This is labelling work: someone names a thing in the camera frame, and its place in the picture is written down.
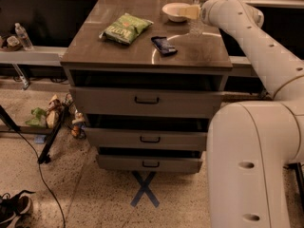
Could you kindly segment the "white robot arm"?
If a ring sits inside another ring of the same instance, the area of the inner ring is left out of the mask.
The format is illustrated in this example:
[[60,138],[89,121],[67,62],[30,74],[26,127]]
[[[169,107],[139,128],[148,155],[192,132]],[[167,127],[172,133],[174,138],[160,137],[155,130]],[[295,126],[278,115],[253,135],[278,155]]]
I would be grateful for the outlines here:
[[291,228],[283,167],[304,161],[304,62],[261,28],[240,0],[209,0],[178,14],[232,36],[271,98],[236,102],[213,117],[207,136],[212,228]]

